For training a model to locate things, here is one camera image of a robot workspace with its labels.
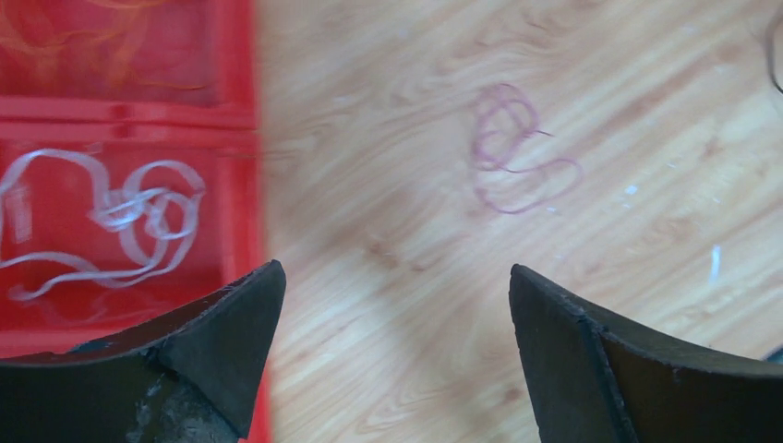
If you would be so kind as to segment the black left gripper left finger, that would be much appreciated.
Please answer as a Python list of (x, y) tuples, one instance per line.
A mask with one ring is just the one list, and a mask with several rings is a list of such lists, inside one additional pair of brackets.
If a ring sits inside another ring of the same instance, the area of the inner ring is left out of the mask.
[(283, 308), (273, 260), (214, 293), (66, 353), (1, 363), (5, 442), (248, 437)]

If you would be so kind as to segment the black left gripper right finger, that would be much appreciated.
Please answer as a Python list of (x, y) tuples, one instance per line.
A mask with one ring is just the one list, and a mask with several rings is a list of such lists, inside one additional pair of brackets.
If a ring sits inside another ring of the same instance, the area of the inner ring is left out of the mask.
[(674, 338), (521, 265), (509, 302), (542, 441), (781, 440), (781, 365)]

